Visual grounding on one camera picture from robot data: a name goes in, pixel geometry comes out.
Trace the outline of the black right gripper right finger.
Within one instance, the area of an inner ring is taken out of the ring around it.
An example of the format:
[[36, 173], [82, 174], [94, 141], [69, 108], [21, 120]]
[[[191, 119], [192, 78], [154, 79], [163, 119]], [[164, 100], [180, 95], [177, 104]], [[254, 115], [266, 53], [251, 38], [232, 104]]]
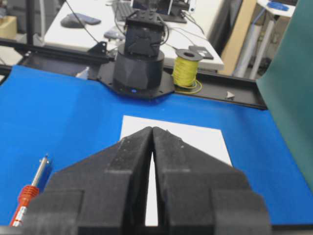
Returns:
[[153, 128], [160, 223], [170, 235], [269, 235], [267, 207], [246, 175], [185, 144], [175, 154]]

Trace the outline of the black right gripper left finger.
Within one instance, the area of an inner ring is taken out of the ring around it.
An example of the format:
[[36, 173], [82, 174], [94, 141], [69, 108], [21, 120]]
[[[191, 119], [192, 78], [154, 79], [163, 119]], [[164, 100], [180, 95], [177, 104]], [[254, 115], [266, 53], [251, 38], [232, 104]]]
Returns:
[[152, 128], [55, 172], [29, 205], [25, 235], [124, 235], [145, 224]]

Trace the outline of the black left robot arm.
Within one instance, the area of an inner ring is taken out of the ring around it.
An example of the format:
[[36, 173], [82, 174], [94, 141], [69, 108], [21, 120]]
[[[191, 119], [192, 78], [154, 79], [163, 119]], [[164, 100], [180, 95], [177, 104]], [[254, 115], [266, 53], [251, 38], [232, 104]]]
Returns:
[[173, 80], [163, 70], [160, 46], [165, 26], [159, 14], [137, 10], [127, 17], [125, 26], [125, 43], [118, 47], [115, 61], [103, 67], [101, 81], [118, 94], [138, 99], [173, 93]]

